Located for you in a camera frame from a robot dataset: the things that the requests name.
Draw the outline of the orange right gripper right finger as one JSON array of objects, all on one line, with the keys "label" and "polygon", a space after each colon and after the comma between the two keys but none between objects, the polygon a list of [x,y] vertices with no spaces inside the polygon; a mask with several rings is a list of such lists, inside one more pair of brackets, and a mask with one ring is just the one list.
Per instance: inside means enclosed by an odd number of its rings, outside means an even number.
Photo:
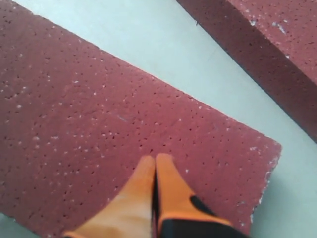
[{"label": "orange right gripper right finger", "polygon": [[170,154],[156,157],[159,238],[247,238],[190,188]]}]

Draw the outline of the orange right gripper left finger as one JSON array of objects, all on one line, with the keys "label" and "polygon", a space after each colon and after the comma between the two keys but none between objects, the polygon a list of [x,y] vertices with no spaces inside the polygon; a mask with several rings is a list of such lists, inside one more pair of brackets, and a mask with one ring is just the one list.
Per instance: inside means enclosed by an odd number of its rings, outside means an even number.
[{"label": "orange right gripper left finger", "polygon": [[141,157],[134,173],[105,208],[64,238],[150,238],[155,160]]}]

